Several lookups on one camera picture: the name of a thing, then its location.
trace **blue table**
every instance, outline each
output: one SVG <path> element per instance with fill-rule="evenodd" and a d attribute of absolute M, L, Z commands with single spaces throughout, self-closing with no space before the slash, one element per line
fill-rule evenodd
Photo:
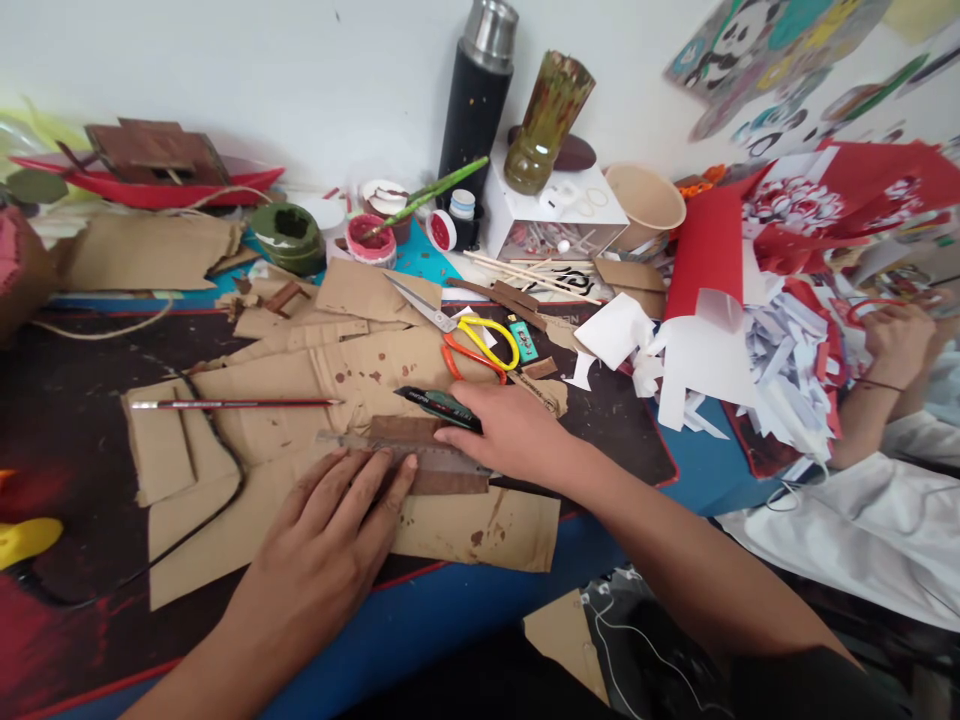
<path fill-rule="evenodd" d="M 411 241 L 402 252 L 410 258 L 410 265 L 405 265 L 401 258 L 397 268 L 401 272 L 422 273 L 437 282 L 442 282 L 441 269 L 446 270 L 445 277 L 457 276 L 449 263 L 427 244 L 416 224 Z M 423 258 L 424 253 L 431 253 L 431 257 Z M 222 289 L 185 294 L 177 301 L 177 308 L 211 307 L 216 297 L 233 287 L 229 275 L 221 277 L 218 285 Z M 66 304 L 95 306 L 104 311 L 145 311 L 162 307 L 164 301 L 81 303 L 74 299 Z M 705 401 L 699 412 L 734 437 L 716 400 Z M 680 471 L 680 482 L 663 492 L 694 512 L 710 516 L 752 507 L 764 502 L 775 489 L 772 483 L 753 479 L 735 439 L 718 440 L 689 430 L 661 431 Z M 472 640 L 516 622 L 624 562 L 623 551 L 610 535 L 596 520 L 582 514 L 561 523 L 553 570 L 547 575 L 447 565 L 375 592 L 336 642 L 274 700 L 266 716 L 335 716 L 364 697 Z M 127 687 L 61 716 L 78 720 L 116 717 L 155 682 Z"/>

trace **panda picture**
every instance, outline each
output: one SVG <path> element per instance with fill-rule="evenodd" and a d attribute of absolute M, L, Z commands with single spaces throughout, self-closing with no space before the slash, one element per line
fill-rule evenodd
<path fill-rule="evenodd" d="M 715 90 L 750 53 L 764 29 L 776 18 L 782 4 L 780 0 L 745 0 L 684 84 L 692 88 L 705 82 L 708 90 Z M 746 65 L 749 65 L 749 59 L 743 64 Z"/>

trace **white wall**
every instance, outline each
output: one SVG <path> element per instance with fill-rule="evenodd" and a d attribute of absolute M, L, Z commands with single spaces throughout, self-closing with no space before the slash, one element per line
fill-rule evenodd
<path fill-rule="evenodd" d="M 581 60 L 597 87 L 575 126 L 600 160 L 639 160 L 674 178 L 743 157 L 729 137 L 760 99 L 708 140 L 687 135 L 702 105 L 661 73 L 715 0 L 515 0 L 518 52 L 504 126 L 522 119 L 545 50 Z M 78 126 L 117 116 L 180 121 L 224 154 L 277 162 L 320 187 L 384 169 L 434 173 L 454 46 L 469 0 L 32 0 L 5 2 L 0 107 L 28 95 Z M 934 48 L 947 44 L 941 36 Z M 811 98 L 913 58 L 885 26 Z M 904 141 L 960 132 L 955 67 L 841 137 L 910 118 Z M 954 88 L 945 92 L 943 81 Z M 786 149 L 787 143 L 781 146 Z"/>

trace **green paint brush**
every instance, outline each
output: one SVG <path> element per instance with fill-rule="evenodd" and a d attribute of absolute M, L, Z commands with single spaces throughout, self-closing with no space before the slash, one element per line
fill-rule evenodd
<path fill-rule="evenodd" d="M 383 221 L 382 225 L 377 225 L 375 228 L 361 235 L 358 242 L 362 243 L 364 240 L 369 240 L 372 237 L 376 237 L 388 227 L 396 225 L 401 220 L 406 219 L 416 212 L 417 208 L 430 202 L 438 195 L 442 195 L 457 183 L 473 175 L 477 170 L 489 162 L 489 156 L 485 155 L 479 160 L 474 160 L 469 165 L 464 165 L 459 170 L 454 170 L 452 173 L 446 177 L 440 178 L 432 185 L 427 185 L 425 188 L 417 190 L 417 192 L 413 193 L 413 195 L 407 198 L 407 206 L 403 210 L 398 212 L 396 215 L 391 215 L 388 217 Z"/>

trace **green vase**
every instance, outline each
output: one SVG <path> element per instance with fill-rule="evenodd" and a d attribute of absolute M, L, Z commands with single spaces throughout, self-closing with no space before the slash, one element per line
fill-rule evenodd
<path fill-rule="evenodd" d="M 299 205 L 265 205 L 250 218 L 250 229 L 277 267 L 307 277 L 327 265 L 326 246 L 317 221 Z"/>
<path fill-rule="evenodd" d="M 595 85 L 593 76 L 578 61 L 556 50 L 547 51 L 520 134 L 507 152 L 503 166 L 507 185 L 521 195 L 543 190 L 560 147 Z"/>

